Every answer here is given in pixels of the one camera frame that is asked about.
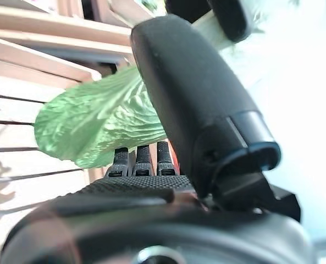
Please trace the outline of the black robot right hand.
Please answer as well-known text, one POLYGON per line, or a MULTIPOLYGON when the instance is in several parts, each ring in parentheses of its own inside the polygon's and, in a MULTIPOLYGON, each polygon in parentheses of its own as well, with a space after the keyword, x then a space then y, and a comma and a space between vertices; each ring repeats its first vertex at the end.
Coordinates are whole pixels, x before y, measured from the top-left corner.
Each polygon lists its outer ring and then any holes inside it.
POLYGON ((134 57, 186 177, 103 179, 35 209, 0 263, 316 263, 281 150, 217 51, 185 20, 136 25, 134 57))

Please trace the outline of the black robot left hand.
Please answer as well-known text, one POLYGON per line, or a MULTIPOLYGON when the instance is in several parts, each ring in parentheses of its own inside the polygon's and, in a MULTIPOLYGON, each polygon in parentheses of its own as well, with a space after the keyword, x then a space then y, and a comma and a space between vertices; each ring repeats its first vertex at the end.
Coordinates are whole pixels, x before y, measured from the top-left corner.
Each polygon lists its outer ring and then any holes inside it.
POLYGON ((167 13, 177 15, 190 23, 212 11, 226 37, 233 43, 247 39, 253 29, 251 13, 244 1, 165 1, 167 13))

